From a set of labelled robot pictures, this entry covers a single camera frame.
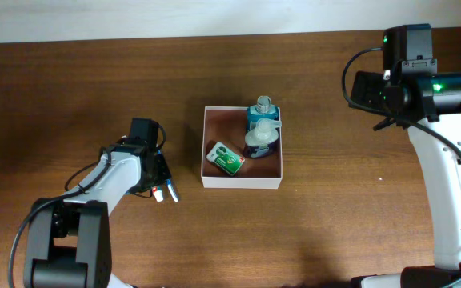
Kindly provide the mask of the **clear pump soap bottle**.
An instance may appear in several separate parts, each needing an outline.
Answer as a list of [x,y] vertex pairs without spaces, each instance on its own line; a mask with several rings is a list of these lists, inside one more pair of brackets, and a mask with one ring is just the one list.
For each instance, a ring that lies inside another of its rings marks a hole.
[[246,158],[264,158],[277,150],[279,128],[282,127],[280,120],[261,118],[257,121],[254,129],[245,136],[243,156]]

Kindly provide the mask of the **teal mouthwash bottle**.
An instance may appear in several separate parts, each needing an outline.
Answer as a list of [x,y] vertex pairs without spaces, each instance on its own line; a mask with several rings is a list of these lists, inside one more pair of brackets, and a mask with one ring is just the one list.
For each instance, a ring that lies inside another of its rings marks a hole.
[[256,104],[247,108],[246,132],[254,129],[261,118],[279,120],[279,108],[271,102],[269,96],[259,96]]

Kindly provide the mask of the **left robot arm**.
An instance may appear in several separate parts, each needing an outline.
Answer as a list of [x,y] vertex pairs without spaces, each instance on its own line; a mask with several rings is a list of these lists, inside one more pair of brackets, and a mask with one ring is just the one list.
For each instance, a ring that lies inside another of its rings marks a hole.
[[19,227],[26,231],[26,287],[125,287],[112,271],[109,217],[130,194],[162,201],[170,171],[162,145],[123,137],[99,151],[88,175],[55,198],[40,198]]

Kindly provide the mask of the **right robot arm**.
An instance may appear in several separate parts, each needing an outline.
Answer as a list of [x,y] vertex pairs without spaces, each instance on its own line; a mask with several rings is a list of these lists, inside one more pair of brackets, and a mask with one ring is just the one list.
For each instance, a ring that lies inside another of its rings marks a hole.
[[353,278],[354,287],[461,287],[461,74],[391,76],[359,71],[346,100],[382,115],[375,126],[407,130],[418,156],[431,209],[434,264],[397,274]]

